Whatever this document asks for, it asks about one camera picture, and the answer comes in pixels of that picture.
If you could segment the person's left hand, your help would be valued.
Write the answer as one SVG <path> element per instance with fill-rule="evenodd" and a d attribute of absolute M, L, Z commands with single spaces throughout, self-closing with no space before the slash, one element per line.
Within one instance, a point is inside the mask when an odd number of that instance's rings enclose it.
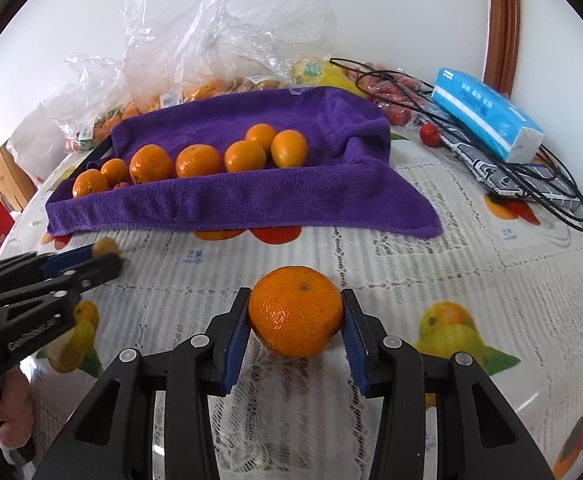
<path fill-rule="evenodd" d="M 0 445 L 21 448 L 31 436 L 34 426 L 34 404 L 30 385 L 18 366 L 4 375 L 0 399 Z"/>

